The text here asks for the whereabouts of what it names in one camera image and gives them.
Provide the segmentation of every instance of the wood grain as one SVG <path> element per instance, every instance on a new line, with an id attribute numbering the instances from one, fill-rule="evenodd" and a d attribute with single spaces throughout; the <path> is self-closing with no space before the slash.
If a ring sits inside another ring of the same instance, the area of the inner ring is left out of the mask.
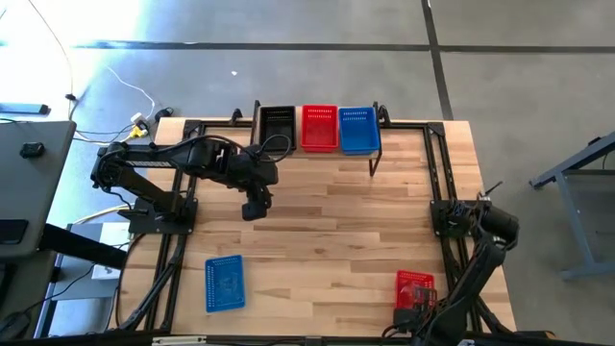
<path id="1" fill-rule="evenodd" d="M 163 118 L 157 143 L 180 141 L 184 121 Z M 482 181 L 470 126 L 449 121 L 445 128 L 457 195 L 473 199 Z M 247 129 L 208 133 L 245 144 L 250 136 Z M 241 220 L 242 193 L 198 182 L 199 211 L 186 248 L 173 333 L 377 336 L 392 322 L 399 269 L 432 273 L 438 295 L 445 296 L 442 256 L 428 214 L 431 185 L 422 135 L 383 130 L 382 145 L 373 179 L 366 158 L 302 156 L 280 162 L 280 182 L 271 186 L 273 207 L 254 222 Z M 164 188 L 173 181 L 171 170 L 150 169 L 148 176 Z M 441 190 L 447 196 L 444 186 Z M 123 318 L 152 283 L 159 245 L 158 235 L 147 235 L 131 254 L 121 287 Z M 246 308 L 207 314 L 204 262 L 233 254 L 244 257 Z M 515 329 L 501 268 L 482 296 Z"/>

